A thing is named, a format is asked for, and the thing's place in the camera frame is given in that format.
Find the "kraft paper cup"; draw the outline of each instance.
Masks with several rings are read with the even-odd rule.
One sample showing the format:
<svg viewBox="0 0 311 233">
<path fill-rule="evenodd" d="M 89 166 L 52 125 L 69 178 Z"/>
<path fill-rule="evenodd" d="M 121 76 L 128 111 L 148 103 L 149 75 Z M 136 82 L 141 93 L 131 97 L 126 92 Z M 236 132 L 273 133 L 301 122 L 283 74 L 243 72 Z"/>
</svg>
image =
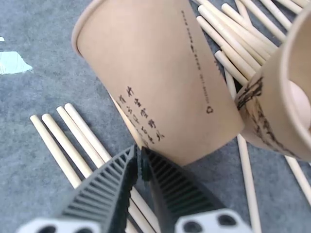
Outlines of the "kraft paper cup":
<svg viewBox="0 0 311 233">
<path fill-rule="evenodd" d="M 311 102 L 310 43 L 311 5 L 297 17 L 282 47 L 235 99 L 245 122 L 241 134 L 248 142 L 306 161 L 311 161 L 311 134 L 298 115 L 290 81 Z"/>
<path fill-rule="evenodd" d="M 187 0 L 94 1 L 72 43 L 143 142 L 174 162 L 191 163 L 243 129 Z"/>
</svg>

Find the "wooden stick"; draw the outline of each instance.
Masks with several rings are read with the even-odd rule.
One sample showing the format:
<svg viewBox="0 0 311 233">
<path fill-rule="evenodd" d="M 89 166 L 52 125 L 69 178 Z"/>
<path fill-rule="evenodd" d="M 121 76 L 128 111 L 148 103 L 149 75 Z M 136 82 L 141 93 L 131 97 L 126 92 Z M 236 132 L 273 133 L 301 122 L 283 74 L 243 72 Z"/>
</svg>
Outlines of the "wooden stick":
<svg viewBox="0 0 311 233">
<path fill-rule="evenodd" d="M 235 66 L 229 61 L 226 55 L 220 50 L 215 53 L 216 59 L 223 65 L 223 67 L 232 74 L 232 76 L 242 85 L 247 84 L 247 79 L 235 68 Z"/>
<path fill-rule="evenodd" d="M 210 3 L 208 0 L 200 0 L 201 4 L 206 7 L 207 10 L 211 11 L 214 15 L 216 15 L 218 18 L 220 18 L 223 22 L 225 22 L 227 25 L 235 25 L 236 27 L 239 27 L 239 24 L 236 23 L 234 20 L 232 20 L 230 17 L 225 15 L 223 12 L 218 10 L 212 3 Z M 270 41 L 271 46 L 275 47 L 275 50 L 277 47 Z"/>
<path fill-rule="evenodd" d="M 89 166 L 84 161 L 82 156 L 73 146 L 73 144 L 69 141 L 69 139 L 66 137 L 64 132 L 60 129 L 60 127 L 57 125 L 57 123 L 54 121 L 51 115 L 44 114 L 42 116 L 42 120 L 46 124 L 46 126 L 49 128 L 51 133 L 54 135 L 56 140 L 59 142 L 59 144 L 62 146 L 62 148 L 64 148 L 64 150 L 66 151 L 68 156 L 71 158 L 71 160 L 76 164 L 78 169 L 81 171 L 82 175 L 85 178 L 89 177 L 92 174 L 92 170 L 89 168 Z"/>
<path fill-rule="evenodd" d="M 212 39 L 215 41 L 215 43 L 221 47 L 223 45 L 229 44 L 216 32 L 216 30 L 202 17 L 198 16 L 196 18 L 201 28 L 206 32 Z"/>
<path fill-rule="evenodd" d="M 66 110 L 61 106 L 58 107 L 56 110 L 63 119 L 63 121 L 66 123 L 72 134 L 78 140 L 82 148 L 89 155 L 95 166 L 97 168 L 100 168 L 104 164 L 104 161 L 101 159 L 97 151 L 92 147 L 90 142 L 86 139 L 86 137 L 83 135 L 78 126 L 74 123 L 71 117 L 68 115 Z M 145 219 L 144 215 L 142 215 L 142 213 L 138 210 L 138 208 L 135 206 L 131 199 L 128 211 L 143 232 L 155 232 L 149 225 L 148 221 Z"/>
<path fill-rule="evenodd" d="M 233 99 L 235 99 L 235 96 L 237 95 L 237 90 L 235 88 L 235 84 L 234 84 L 234 80 L 232 75 L 229 73 L 229 71 L 227 71 L 227 69 L 224 67 L 224 71 L 225 71 L 225 81 L 227 83 L 230 95 Z"/>
<path fill-rule="evenodd" d="M 225 79 L 229 88 L 230 94 L 234 99 L 237 91 L 235 89 L 234 81 L 230 73 L 225 69 Z M 239 134 L 237 136 L 241 166 L 243 170 L 244 185 L 246 190 L 246 197 L 248 203 L 248 210 L 251 219 L 251 225 L 254 233 L 261 233 L 260 216 L 257 205 L 257 198 L 252 174 L 252 167 L 249 161 L 249 154 L 247 149 L 247 143 L 245 139 Z"/>
<path fill-rule="evenodd" d="M 238 24 L 252 33 L 254 36 L 258 37 L 263 43 L 268 46 L 266 49 L 269 54 L 273 54 L 277 50 L 277 46 L 272 43 L 265 35 L 263 35 L 260 31 L 258 31 L 254 26 L 249 25 L 244 18 L 242 18 L 238 12 L 236 12 L 230 5 L 227 3 L 222 5 L 222 10 L 230 16 L 233 20 L 235 20 Z"/>
<path fill-rule="evenodd" d="M 258 70 L 260 64 L 246 51 L 245 48 L 228 32 L 228 30 L 219 22 L 218 18 L 209 12 L 206 7 L 199 6 L 200 14 L 218 31 L 218 33 L 227 41 L 228 44 L 254 69 Z"/>
<path fill-rule="evenodd" d="M 286 16 L 278 9 L 278 7 L 271 0 L 260 0 L 261 3 L 271 12 L 271 14 L 282 24 L 282 26 L 289 30 L 292 27 L 292 23 L 286 18 Z"/>
<path fill-rule="evenodd" d="M 236 55 L 236 52 L 230 46 L 223 45 L 221 46 L 222 51 L 230 59 L 236 68 L 244 75 L 247 80 L 251 80 L 252 77 L 256 74 L 256 71 L 251 67 L 247 67 L 247 63 L 241 57 Z"/>
<path fill-rule="evenodd" d="M 68 160 L 65 158 L 64 154 L 58 147 L 57 143 L 54 141 L 48 130 L 44 127 L 43 123 L 40 119 L 33 115 L 30 117 L 31 122 L 33 123 L 34 127 L 37 129 L 39 135 L 41 136 L 43 142 L 51 152 L 52 156 L 54 157 L 55 161 L 62 169 L 63 173 L 69 180 L 70 184 L 73 188 L 76 188 L 81 183 L 80 178 L 75 173 L 73 168 L 70 166 Z"/>
<path fill-rule="evenodd" d="M 292 2 L 291 0 L 276 0 L 276 1 L 285 6 L 287 9 L 294 12 L 296 15 L 298 15 L 302 11 L 302 8 L 298 6 L 296 3 Z"/>
<path fill-rule="evenodd" d="M 240 0 L 281 42 L 284 42 L 286 35 L 251 1 Z"/>
<path fill-rule="evenodd" d="M 291 0 L 291 1 L 301 6 L 302 8 L 305 8 L 310 3 L 310 0 Z"/>
<path fill-rule="evenodd" d="M 234 1 L 239 10 L 240 15 L 245 19 L 246 23 L 248 23 L 249 25 L 253 25 L 244 4 L 241 3 L 240 0 L 234 0 Z"/>
<path fill-rule="evenodd" d="M 233 49 L 231 46 L 205 21 L 201 16 L 197 17 L 197 21 L 202 27 L 202 29 L 219 45 L 219 47 L 224 48 L 229 56 L 232 58 L 233 63 L 241 71 L 241 76 L 236 73 L 235 78 L 238 82 L 244 82 L 246 76 L 247 79 L 251 79 L 255 74 L 255 71 L 250 67 L 250 65 L 243 60 L 243 58 Z"/>
<path fill-rule="evenodd" d="M 107 163 L 111 159 L 111 155 L 107 152 L 104 146 L 101 144 L 96 135 L 92 132 L 77 110 L 73 107 L 72 104 L 65 104 L 65 110 L 77 125 L 77 127 L 81 130 L 86 139 L 90 142 L 90 144 L 94 147 L 97 153 L 102 157 L 105 163 Z M 133 188 L 131 191 L 131 199 L 133 200 L 133 205 L 139 208 L 139 211 L 145 216 L 150 225 L 154 228 L 157 233 L 160 233 L 160 226 L 155 214 L 152 212 L 150 207 L 147 205 L 145 200 L 141 197 L 138 191 Z"/>
<path fill-rule="evenodd" d="M 104 164 L 104 161 L 99 156 L 97 151 L 92 147 L 92 145 L 89 143 L 89 141 L 86 139 L 86 137 L 83 135 L 83 133 L 80 131 L 78 126 L 74 123 L 74 121 L 71 119 L 71 117 L 68 115 L 68 113 L 65 111 L 63 107 L 58 107 L 57 112 L 59 113 L 60 117 L 63 119 L 67 127 L 70 129 L 74 137 L 78 140 L 82 148 L 85 150 L 85 152 L 88 154 L 88 156 L 91 158 L 93 163 L 96 167 L 101 167 Z"/>
<path fill-rule="evenodd" d="M 221 19 L 223 26 L 228 30 L 229 33 L 249 52 L 250 55 L 262 66 L 271 57 L 265 51 L 265 44 L 254 37 L 248 30 L 241 27 L 240 25 L 236 27 L 233 24 L 226 24 Z"/>
<path fill-rule="evenodd" d="M 256 59 L 257 62 L 259 62 L 259 64 L 262 65 L 262 63 L 264 62 L 263 58 L 265 60 L 269 59 L 268 57 L 270 57 L 270 53 L 267 53 L 267 51 L 269 51 L 270 49 L 265 43 L 263 43 L 260 39 L 258 39 L 256 36 L 254 36 L 244 27 L 236 23 L 234 20 L 229 18 L 227 15 L 219 11 L 210 2 L 208 2 L 207 0 L 202 0 L 202 1 L 205 3 L 203 7 L 206 8 L 206 11 L 212 13 L 221 24 L 223 24 L 224 26 L 227 25 L 228 27 L 226 27 L 226 29 L 229 30 L 230 33 L 232 31 L 235 32 L 234 38 L 242 45 L 242 47 L 245 48 L 245 50 L 247 50 L 250 53 L 250 55 L 252 55 Z"/>
<path fill-rule="evenodd" d="M 299 163 L 297 160 L 289 156 L 285 156 L 285 159 L 290 166 L 296 180 L 298 181 L 298 184 L 303 191 L 309 205 L 311 206 L 311 187 L 306 176 L 303 174 Z"/>
</svg>

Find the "gray fabric surface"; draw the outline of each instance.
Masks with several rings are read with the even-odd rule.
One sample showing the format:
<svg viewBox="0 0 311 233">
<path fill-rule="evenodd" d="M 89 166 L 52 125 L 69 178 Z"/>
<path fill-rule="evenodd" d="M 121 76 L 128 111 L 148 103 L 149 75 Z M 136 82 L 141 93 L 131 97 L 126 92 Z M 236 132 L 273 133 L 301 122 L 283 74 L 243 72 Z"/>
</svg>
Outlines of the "gray fabric surface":
<svg viewBox="0 0 311 233">
<path fill-rule="evenodd" d="M 76 106 L 111 154 L 134 142 L 107 91 L 70 45 L 74 23 L 89 2 L 0 1 L 0 36 L 5 38 L 0 51 L 17 51 L 34 68 L 22 74 L 0 75 L 0 232 L 13 232 L 37 216 L 51 216 L 72 190 L 32 126 L 29 120 L 32 114 L 50 113 L 84 157 L 82 148 L 55 110 L 66 102 Z M 236 8 L 232 0 L 212 2 L 217 7 L 229 2 Z M 290 20 L 294 18 L 280 8 Z M 272 38 L 253 16 L 252 19 L 257 28 Z M 207 40 L 213 52 L 219 49 L 210 38 Z M 310 232 L 310 207 L 285 159 L 251 145 L 248 148 L 262 231 Z M 311 167 L 300 164 L 311 181 Z M 235 139 L 187 169 L 249 222 Z M 145 185 L 139 182 L 137 186 L 147 198 Z"/>
</svg>

